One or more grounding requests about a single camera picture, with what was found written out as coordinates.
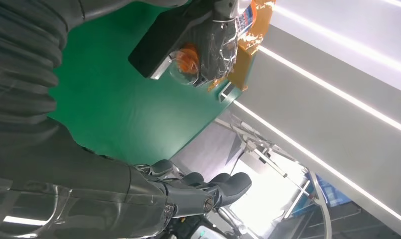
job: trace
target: clear plastic bag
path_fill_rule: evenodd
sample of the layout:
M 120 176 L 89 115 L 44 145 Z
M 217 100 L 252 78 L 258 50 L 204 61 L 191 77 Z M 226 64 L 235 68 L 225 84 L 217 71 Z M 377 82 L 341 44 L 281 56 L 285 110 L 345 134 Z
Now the clear plastic bag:
M 154 236 L 171 219 L 166 196 L 0 184 L 0 238 L 118 239 Z
M 186 54 L 186 46 L 194 45 L 198 62 L 181 62 L 178 54 Z M 192 28 L 181 40 L 180 48 L 170 54 L 173 63 L 170 74 L 180 82 L 201 86 L 207 82 L 227 77 L 233 69 L 237 56 L 237 30 L 234 20 L 213 21 L 207 19 L 204 23 Z M 191 72 L 182 69 L 188 65 Z

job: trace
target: bolt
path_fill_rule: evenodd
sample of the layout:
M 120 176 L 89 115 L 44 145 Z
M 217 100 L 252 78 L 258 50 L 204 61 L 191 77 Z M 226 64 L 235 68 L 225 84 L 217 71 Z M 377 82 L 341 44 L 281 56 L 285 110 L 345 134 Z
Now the bolt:
M 172 213 L 172 206 L 171 205 L 166 205 L 165 206 L 165 213 Z
M 213 208 L 213 198 L 211 196 L 208 196 L 205 200 L 205 211 L 209 212 Z

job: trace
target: led light strip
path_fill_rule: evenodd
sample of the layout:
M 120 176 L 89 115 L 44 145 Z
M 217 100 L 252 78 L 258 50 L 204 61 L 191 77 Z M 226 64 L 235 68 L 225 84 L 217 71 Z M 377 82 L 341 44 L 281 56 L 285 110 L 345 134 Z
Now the led light strip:
M 396 5 L 400 6 L 400 1 L 397 0 L 385 0 L 388 3 L 394 4 L 396 3 Z M 350 39 L 346 36 L 340 35 L 336 32 L 333 32 L 317 23 L 314 23 L 300 15 L 297 15 L 294 12 L 291 12 L 283 7 L 280 7 L 278 5 L 275 5 L 272 8 L 275 12 L 278 12 L 279 14 L 290 18 L 293 21 L 296 21 L 297 23 L 304 25 L 326 37 L 328 37 L 329 39 L 331 39 L 334 42 L 337 42 L 340 45 L 343 45 L 361 55 L 364 55 L 376 62 L 379 62 L 381 64 L 387 65 L 393 69 L 396 69 L 398 71 L 401 71 L 401 62 L 397 61 L 389 56 L 386 56 L 370 47 L 368 47 L 367 45 L 364 45 L 360 42 L 357 42 L 353 39 Z
M 319 84 L 320 86 L 324 87 L 325 89 L 331 91 L 332 93 L 338 95 L 339 97 L 347 100 L 348 102 L 354 104 L 355 106 L 361 108 L 362 110 L 370 113 L 371 115 L 375 116 L 376 118 L 382 120 L 383 122 L 391 125 L 394 128 L 397 128 L 401 131 L 401 124 L 392 118 L 384 115 L 383 113 L 377 111 L 376 109 L 370 107 L 369 105 L 359 101 L 358 99 L 354 98 L 353 96 L 341 91 L 340 89 L 334 87 L 333 85 L 325 82 L 324 80 L 318 78 L 317 76 L 311 74 L 310 72 L 300 68 L 299 66 L 295 65 L 294 63 L 282 58 L 281 56 L 273 53 L 269 49 L 264 48 L 263 46 L 259 46 L 259 51 L 265 53 L 266 55 L 272 57 L 273 59 L 279 61 L 280 63 L 288 66 L 289 68 L 293 69 L 297 73 L 307 77 L 309 80 Z
M 3 221 L 7 223 L 19 223 L 19 224 L 35 225 L 35 226 L 43 226 L 47 223 L 47 221 L 27 219 L 27 218 L 17 218 L 11 216 L 6 216 Z
M 392 4 L 394 6 L 401 7 L 401 1 L 398 0 L 382 0 L 382 1 Z
M 294 141 L 292 138 L 288 137 L 286 134 L 284 134 L 283 132 L 281 132 L 279 129 L 275 128 L 274 126 L 272 126 L 270 123 L 266 122 L 263 118 L 261 118 L 260 116 L 258 116 L 257 114 L 253 113 L 251 110 L 249 110 L 247 107 L 243 106 L 242 104 L 240 104 L 240 102 L 238 101 L 233 101 L 233 103 L 238 106 L 240 109 L 242 109 L 243 111 L 245 111 L 246 113 L 248 113 L 250 116 L 252 116 L 253 118 L 255 118 L 257 121 L 259 121 L 260 123 L 262 123 L 264 126 L 266 126 L 267 128 L 269 128 L 270 130 L 272 130 L 273 132 L 275 132 L 276 134 L 278 134 L 281 138 L 283 138 L 285 141 L 289 142 L 290 144 L 292 144 L 294 147 L 296 147 L 298 150 L 300 150 L 301 152 L 303 152 L 304 154 L 306 154 L 307 156 L 309 156 L 313 161 L 317 162 L 318 164 L 320 164 L 322 167 L 324 167 L 325 169 L 327 169 L 329 172 L 331 172 L 332 174 L 334 174 L 335 176 L 337 176 L 339 179 L 341 179 L 342 181 L 344 181 L 345 183 L 347 183 L 350 187 L 352 187 L 353 189 L 355 189 L 356 191 L 358 191 L 359 193 L 363 194 L 365 197 L 367 197 L 368 199 L 370 199 L 372 202 L 374 202 L 376 205 L 380 206 L 381 208 L 383 208 L 385 211 L 387 211 L 388 213 L 390 213 L 391 215 L 393 215 L 394 217 L 396 217 L 397 219 L 399 219 L 401 221 L 401 215 L 396 213 L 394 210 L 392 210 L 391 208 L 389 208 L 387 205 L 385 205 L 384 203 L 382 203 L 381 201 L 379 201 L 378 199 L 376 199 L 374 196 L 372 196 L 370 193 L 366 192 L 363 188 L 361 188 L 359 185 L 357 185 L 356 183 L 354 183 L 353 181 L 351 181 L 350 179 L 348 179 L 346 176 L 344 176 L 343 174 L 341 174 L 340 172 L 338 172 L 337 170 L 335 170 L 333 167 L 329 166 L 327 163 L 325 163 L 322 159 L 318 158 L 316 155 L 314 155 L 313 153 L 311 153 L 309 150 L 307 150 L 305 147 L 301 146 L 299 143 L 297 143 L 296 141 Z

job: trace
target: green table surface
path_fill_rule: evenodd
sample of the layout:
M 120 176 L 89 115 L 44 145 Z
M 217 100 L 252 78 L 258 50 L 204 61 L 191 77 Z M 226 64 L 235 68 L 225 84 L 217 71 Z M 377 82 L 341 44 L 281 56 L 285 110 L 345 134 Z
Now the green table surface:
M 220 103 L 225 84 L 207 92 L 207 86 L 185 86 L 168 73 L 145 79 L 127 61 L 164 10 L 134 2 L 70 32 L 55 71 L 60 83 L 50 92 L 57 100 L 50 116 L 78 144 L 128 163 L 169 159 L 240 94 L 235 90 Z

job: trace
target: ceiling light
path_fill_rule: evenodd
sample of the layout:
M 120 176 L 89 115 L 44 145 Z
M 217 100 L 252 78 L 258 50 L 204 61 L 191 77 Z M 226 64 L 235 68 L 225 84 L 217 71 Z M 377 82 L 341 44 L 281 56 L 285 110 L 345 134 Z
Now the ceiling light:
M 390 2 L 392 4 L 394 2 L 399 4 L 399 1 L 396 1 L 396 0 L 386 0 L 386 1 Z M 310 20 L 308 20 L 308 19 L 306 19 L 306 18 L 304 18 L 304 17 L 302 17 L 300 15 L 297 15 L 296 13 L 291 12 L 291 11 L 289 11 L 289 10 L 283 8 L 283 7 L 280 7 L 278 5 L 276 5 L 273 8 L 273 10 L 275 12 L 278 12 L 279 14 L 285 16 L 285 17 L 290 18 L 293 21 L 296 21 L 299 24 L 302 24 L 302 25 L 304 25 L 304 26 L 306 26 L 306 27 L 308 27 L 308 28 L 310 28 L 310 29 L 312 29 L 312 30 L 314 30 L 314 31 L 316 31 L 316 32 L 328 37 L 329 39 L 337 42 L 340 45 L 343 45 L 343 46 L 345 46 L 345 47 L 347 47 L 347 48 L 349 48 L 349 49 L 351 49 L 353 51 L 356 51 L 357 53 L 359 53 L 361 55 L 364 55 L 364 56 L 366 56 L 366 57 L 368 57 L 368 58 L 370 58 L 370 59 L 372 59 L 372 60 L 374 60 L 376 62 L 379 62 L 381 64 L 387 65 L 387 66 L 389 66 L 389 67 L 391 67 L 393 69 L 396 69 L 396 70 L 401 72 L 401 62 L 399 62 L 399 61 L 397 61 L 397 60 L 395 60 L 395 59 L 393 59 L 393 58 L 391 58 L 389 56 L 386 56 L 386 55 L 384 55 L 384 54 L 382 54 L 382 53 L 380 53 L 380 52 L 368 47 L 365 44 L 362 44 L 362 43 L 357 42 L 357 41 L 355 41 L 353 39 L 350 39 L 350 38 L 348 38 L 346 36 L 343 36 L 341 34 L 333 32 L 333 31 L 331 31 L 331 30 L 329 30 L 329 29 L 327 29 L 327 28 L 325 28 L 325 27 L 323 27 L 323 26 L 321 26 L 321 25 L 319 25 L 317 23 L 314 23 L 314 22 L 312 22 L 312 21 L 310 21 Z
M 376 118 L 382 120 L 383 122 L 395 127 L 401 131 L 401 124 L 394 119 L 384 115 L 383 113 L 377 111 L 376 109 L 370 107 L 369 105 L 359 101 L 358 99 L 352 97 L 351 95 L 341 91 L 340 89 L 336 88 L 335 86 L 325 82 L 324 80 L 318 78 L 317 76 L 313 75 L 312 73 L 300 68 L 299 66 L 295 65 L 294 63 L 284 59 L 283 57 L 275 54 L 274 52 L 270 51 L 269 49 L 264 48 L 263 46 L 259 46 L 259 51 L 265 53 L 266 55 L 272 57 L 273 59 L 279 61 L 280 63 L 288 66 L 289 68 L 293 69 L 297 73 L 305 76 L 309 80 L 319 84 L 320 86 L 324 87 L 325 89 L 331 91 L 332 93 L 340 96 L 341 98 L 347 100 L 348 102 L 354 104 L 355 106 L 361 108 L 362 110 L 370 113 L 371 115 L 375 116 Z
M 7 223 L 18 223 L 18 224 L 34 225 L 34 226 L 43 226 L 47 223 L 47 221 L 42 221 L 42 220 L 17 218 L 17 217 L 11 217 L 11 216 L 6 216 L 3 221 L 7 222 Z

